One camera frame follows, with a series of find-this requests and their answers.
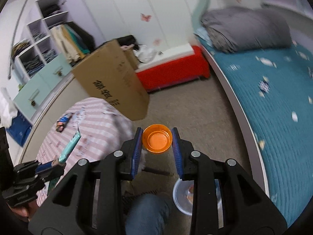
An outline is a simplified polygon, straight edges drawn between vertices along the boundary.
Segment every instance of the handle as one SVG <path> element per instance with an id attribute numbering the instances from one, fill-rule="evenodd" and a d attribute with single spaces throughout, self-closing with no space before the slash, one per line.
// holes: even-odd
<path id="1" fill-rule="evenodd" d="M 30 105 L 35 107 L 36 106 L 36 102 L 34 100 L 30 100 Z"/>
<path id="2" fill-rule="evenodd" d="M 62 66 L 58 67 L 53 74 L 58 75 L 59 77 L 63 76 L 62 69 Z"/>

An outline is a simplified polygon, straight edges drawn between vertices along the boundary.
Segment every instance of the jeans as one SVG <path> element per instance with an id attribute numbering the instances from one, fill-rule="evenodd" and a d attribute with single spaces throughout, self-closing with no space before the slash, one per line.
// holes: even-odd
<path id="1" fill-rule="evenodd" d="M 126 219 L 126 235 L 161 235 L 172 208 L 169 199 L 153 194 L 138 198 Z"/>

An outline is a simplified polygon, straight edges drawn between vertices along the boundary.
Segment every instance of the bed frame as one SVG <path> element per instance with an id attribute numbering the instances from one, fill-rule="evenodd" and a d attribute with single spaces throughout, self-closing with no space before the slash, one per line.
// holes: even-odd
<path id="1" fill-rule="evenodd" d="M 205 49 L 204 46 L 201 45 L 200 42 L 198 42 L 198 45 L 201 47 L 201 50 L 204 56 L 206 57 L 212 69 L 214 70 L 215 74 L 217 75 L 233 107 L 233 110 L 237 117 L 240 129 L 241 129 L 241 132 L 244 137 L 245 144 L 248 150 L 248 156 L 249 156 L 251 170 L 252 170 L 252 177 L 254 181 L 262 188 L 262 190 L 269 197 L 270 196 L 269 186 L 268 186 L 263 159 L 261 157 L 261 152 L 259 149 L 259 144 L 256 141 L 254 132 L 250 126 L 247 116 L 244 110 L 242 109 L 242 106 L 239 103 L 239 100 L 237 96 L 235 95 L 233 88 L 231 87 L 225 74 L 223 73 L 223 71 L 220 69 L 219 65 L 215 61 L 214 57 Z"/>

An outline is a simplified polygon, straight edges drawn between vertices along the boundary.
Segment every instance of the folded clothes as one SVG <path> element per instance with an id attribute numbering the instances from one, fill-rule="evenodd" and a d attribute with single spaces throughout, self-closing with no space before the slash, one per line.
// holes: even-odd
<path id="1" fill-rule="evenodd" d="M 11 51 L 11 57 L 14 60 L 14 58 L 19 55 L 23 50 L 25 50 L 26 48 L 28 48 L 30 46 L 29 44 L 29 40 L 24 39 L 18 43 L 16 43 Z"/>
<path id="2" fill-rule="evenodd" d="M 34 59 L 30 60 L 29 62 L 23 62 L 23 66 L 28 74 L 30 71 L 35 70 L 42 65 L 43 62 L 39 59 L 39 56 L 35 56 Z"/>
<path id="3" fill-rule="evenodd" d="M 37 42 L 40 39 L 42 39 L 43 37 L 46 37 L 46 34 L 45 33 L 35 33 L 32 37 L 34 38 L 34 41 Z"/>
<path id="4" fill-rule="evenodd" d="M 74 43 L 77 45 L 77 47 L 80 49 L 80 51 L 83 54 L 90 53 L 90 50 L 88 49 L 86 44 L 83 42 L 82 38 L 78 35 L 78 33 L 76 33 L 70 26 L 66 24 L 64 25 L 64 27 L 68 31 L 68 33 L 70 34 L 70 37 L 72 38 Z"/>
<path id="5" fill-rule="evenodd" d="M 63 35 L 62 26 L 53 27 L 51 29 L 51 34 L 58 49 L 63 53 L 69 63 L 80 59 L 78 50 L 76 50 L 76 48 Z"/>
<path id="6" fill-rule="evenodd" d="M 76 25 L 75 22 L 67 22 L 66 25 L 71 27 L 72 30 L 74 30 L 82 39 L 84 44 L 87 46 L 87 48 L 90 50 L 90 52 L 93 52 L 95 50 L 95 42 L 92 35 L 87 33 L 84 29 L 82 29 L 80 26 Z"/>
<path id="7" fill-rule="evenodd" d="M 58 55 L 56 54 L 54 49 L 47 50 L 46 52 L 42 53 L 42 56 L 46 60 L 46 62 L 51 62 L 55 59 Z"/>
<path id="8" fill-rule="evenodd" d="M 31 71 L 28 72 L 28 75 L 30 77 L 33 77 L 37 72 L 39 72 L 42 68 L 44 67 L 44 64 L 42 64 L 41 66 L 37 67 L 36 69 L 33 69 Z"/>
<path id="9" fill-rule="evenodd" d="M 56 4 L 50 5 L 41 10 L 43 17 L 48 17 L 49 14 L 53 13 L 54 11 L 59 11 L 60 7 Z"/>

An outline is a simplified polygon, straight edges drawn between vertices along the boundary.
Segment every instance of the pink striped tablecloth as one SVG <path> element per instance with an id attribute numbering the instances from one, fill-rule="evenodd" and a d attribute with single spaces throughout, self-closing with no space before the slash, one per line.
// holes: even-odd
<path id="1" fill-rule="evenodd" d="M 56 132 L 55 123 L 37 155 L 37 160 L 43 164 L 52 161 L 55 156 L 59 157 L 79 127 L 81 138 L 66 161 L 64 175 L 78 160 L 101 160 L 120 149 L 124 141 L 134 137 L 132 122 L 103 99 L 84 99 L 69 108 L 64 115 L 66 113 L 74 113 L 66 128 L 61 133 Z M 47 197 L 47 188 L 38 191 L 37 195 L 37 204 L 40 206 Z"/>

